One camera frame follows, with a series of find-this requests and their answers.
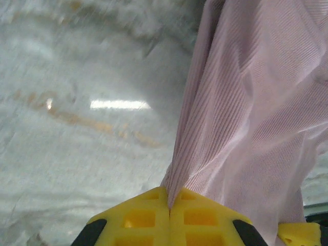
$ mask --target square hole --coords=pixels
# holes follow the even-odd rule
[[[190,209],[184,212],[184,224],[194,226],[216,226],[217,219],[214,210],[211,209]]]
[[[154,239],[152,237],[127,237],[117,238],[115,246],[153,246]]]
[[[225,246],[224,240],[218,234],[186,233],[187,246]]]
[[[133,210],[124,219],[124,228],[149,228],[155,227],[156,214],[150,210]]]

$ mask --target pink fabric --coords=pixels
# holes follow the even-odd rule
[[[300,186],[328,144],[328,1],[207,0],[169,206],[182,187],[246,216],[269,245],[304,221]]]

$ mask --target black rubber tip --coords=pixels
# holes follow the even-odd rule
[[[106,223],[105,219],[99,219],[86,225],[71,246],[95,246]]]
[[[321,230],[321,246],[328,246],[328,228],[320,226]]]
[[[253,225],[239,219],[233,224],[245,246],[268,246]]]

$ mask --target pink cloth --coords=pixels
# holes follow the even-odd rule
[[[162,182],[246,216],[269,245],[304,221],[300,186],[328,147],[328,1],[207,0]]]

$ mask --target yellow plastic object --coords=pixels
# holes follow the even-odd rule
[[[183,189],[169,212],[165,188],[127,200],[88,223],[106,219],[95,246],[244,246],[233,220],[251,221],[208,198]]]
[[[317,223],[280,224],[278,236],[287,246],[321,246],[321,230]]]
[[[183,189],[171,210],[171,246],[244,246],[233,220],[251,221],[204,196]]]
[[[107,224],[95,246],[168,246],[170,218],[165,188],[155,188],[90,219]]]

